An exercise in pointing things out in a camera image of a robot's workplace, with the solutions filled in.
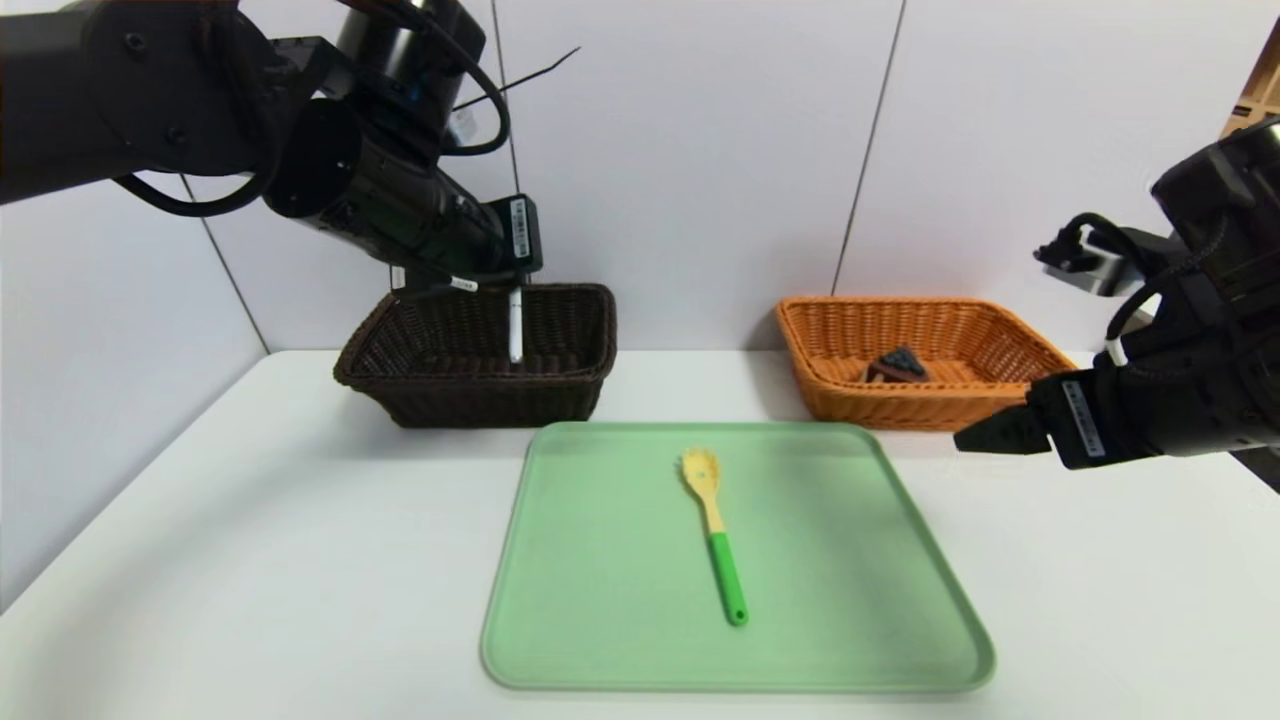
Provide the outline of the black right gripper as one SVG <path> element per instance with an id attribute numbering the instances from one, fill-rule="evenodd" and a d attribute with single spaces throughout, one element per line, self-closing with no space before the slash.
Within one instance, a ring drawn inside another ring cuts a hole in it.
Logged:
<path id="1" fill-rule="evenodd" d="M 1111 361 L 1032 384 L 1010 406 L 954 433 L 964 454 L 1037 455 L 1065 468 L 1192 457 L 1244 445 L 1244 363 L 1230 352 Z"/>

